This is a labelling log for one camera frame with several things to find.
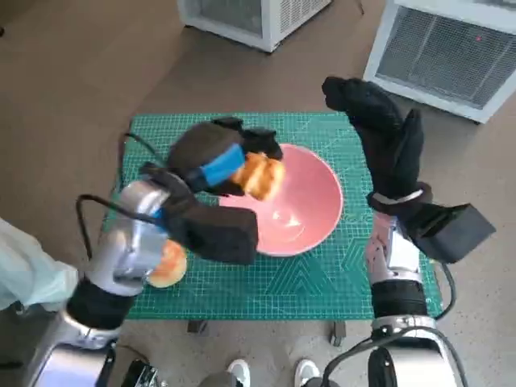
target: light blue cloth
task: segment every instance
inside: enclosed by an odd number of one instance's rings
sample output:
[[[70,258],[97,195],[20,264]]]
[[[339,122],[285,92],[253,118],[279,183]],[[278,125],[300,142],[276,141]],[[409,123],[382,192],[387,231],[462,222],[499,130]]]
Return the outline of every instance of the light blue cloth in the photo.
[[[77,284],[77,270],[43,251],[31,235],[0,218],[0,310],[20,300],[56,310]]]

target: cable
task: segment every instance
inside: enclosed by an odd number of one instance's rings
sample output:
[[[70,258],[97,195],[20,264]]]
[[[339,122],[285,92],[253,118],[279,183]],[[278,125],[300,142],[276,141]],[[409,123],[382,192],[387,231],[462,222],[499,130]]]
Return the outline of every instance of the cable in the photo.
[[[100,198],[96,195],[90,195],[87,193],[84,193],[82,195],[79,195],[77,200],[75,201],[75,211],[77,213],[77,221],[79,223],[79,230],[81,231],[82,241],[84,244],[84,247],[86,249],[86,255],[88,256],[88,259],[91,260],[91,257],[93,256],[93,250],[91,248],[91,241],[89,239],[88,235],[88,229],[86,228],[86,223],[82,211],[82,203],[83,202],[96,202],[98,204],[103,205],[104,207],[109,208],[110,210],[116,211],[119,214],[122,214],[124,216],[127,216],[128,218],[139,220],[141,222],[150,223],[154,225],[159,225],[159,221],[156,218],[153,218],[152,216],[146,215],[146,214],[138,214],[136,212],[132,212],[129,210],[126,210],[125,208],[114,204],[113,202],[110,202],[106,199]]]
[[[122,191],[125,186],[124,178],[123,178],[123,155],[125,153],[126,148],[126,138],[133,139],[139,144],[142,144],[147,151],[154,156],[154,158],[161,163],[161,166],[166,165],[166,161],[160,154],[149,144],[147,141],[142,139],[139,135],[135,135],[134,133],[122,133],[119,138],[119,166],[118,166],[118,175],[119,175],[119,191]]]
[[[0,363],[0,371],[14,370],[23,367],[23,363],[21,361],[12,360],[6,363]]]
[[[330,386],[330,375],[331,373],[339,366],[340,363],[345,361],[346,359],[349,359],[350,357],[357,355],[361,352],[367,351],[369,349],[373,349],[375,347],[382,347],[389,343],[392,343],[395,340],[400,339],[404,335],[406,335],[408,332],[411,331],[427,331],[430,333],[433,333],[434,335],[438,336],[446,345],[448,351],[451,353],[451,357],[453,357],[453,360],[455,361],[457,371],[460,376],[460,381],[462,383],[463,387],[469,387],[468,380],[466,378],[466,372],[464,371],[464,366],[462,365],[462,361],[459,358],[459,354],[457,353],[457,350],[455,347],[453,347],[453,344],[450,342],[448,337],[446,335],[435,329],[430,327],[407,327],[404,329],[401,329],[398,333],[395,333],[391,336],[384,337],[381,339],[374,339],[371,343],[365,343],[367,340],[363,340],[362,343],[358,343],[345,353],[342,353],[335,357],[328,365],[324,368],[324,374],[322,375],[322,384],[321,387],[329,387]]]
[[[125,348],[125,349],[128,349],[129,351],[133,352],[135,355],[137,355],[141,360],[143,360],[145,363],[147,364],[150,364],[150,360],[148,359],[148,357],[146,357],[142,352],[138,351],[137,349],[133,348],[132,346],[130,345],[127,345],[127,344],[118,344],[116,346],[117,348]]]
[[[457,302],[457,287],[455,284],[455,280],[453,279],[452,272],[448,268],[447,264],[441,264],[441,268],[443,269],[444,276],[448,282],[448,286],[450,288],[450,303],[448,306],[438,315],[435,320],[439,321],[441,318],[450,313]]]

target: bread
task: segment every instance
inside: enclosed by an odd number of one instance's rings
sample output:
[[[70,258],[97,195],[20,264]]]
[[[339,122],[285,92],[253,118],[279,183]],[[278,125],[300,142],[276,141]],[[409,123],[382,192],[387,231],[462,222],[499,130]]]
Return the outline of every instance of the bread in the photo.
[[[245,164],[231,176],[246,194],[261,201],[273,198],[284,179],[285,166],[264,153],[248,153]]]
[[[161,262],[148,277],[148,283],[155,288],[166,288],[179,282],[186,273],[185,249],[172,240],[163,247]]]

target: floor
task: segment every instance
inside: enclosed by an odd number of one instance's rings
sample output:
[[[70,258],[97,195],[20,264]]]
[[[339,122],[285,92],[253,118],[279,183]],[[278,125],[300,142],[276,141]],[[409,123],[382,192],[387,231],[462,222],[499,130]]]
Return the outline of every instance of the floor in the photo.
[[[266,56],[184,30],[173,0],[2,2],[0,216],[33,234],[56,259],[84,268],[73,201],[84,192],[109,193],[116,138],[133,114],[324,110],[323,78],[359,77],[364,70],[383,1],[364,0],[364,7],[360,17],[352,0],[335,0]],[[397,100],[404,109],[415,105]],[[439,202],[473,202],[497,227],[453,266],[460,295],[441,328],[462,355],[471,385],[508,387],[516,378],[516,97],[484,126],[422,111],[423,180]],[[102,211],[88,211],[90,228],[98,229]],[[2,323],[0,355],[13,345],[27,348],[10,335],[14,326],[39,333],[29,322],[9,321]],[[352,344],[368,334],[368,322],[348,329]],[[253,386],[279,387],[291,385],[302,357],[323,366],[338,353],[326,332],[322,322],[214,322],[208,337],[196,338],[185,334],[183,322],[130,321],[123,342],[147,353],[170,385],[194,387],[244,356]],[[366,385],[366,359],[349,360],[335,379]]]

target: pink bowl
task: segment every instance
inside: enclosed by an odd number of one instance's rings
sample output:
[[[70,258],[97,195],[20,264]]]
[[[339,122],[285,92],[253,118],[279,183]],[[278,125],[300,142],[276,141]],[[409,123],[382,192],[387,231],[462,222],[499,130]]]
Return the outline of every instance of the pink bowl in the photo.
[[[258,220],[258,252],[295,256],[319,245],[335,229],[343,211],[338,177],[315,153],[282,144],[285,181],[271,200],[221,198],[220,206],[248,208]]]

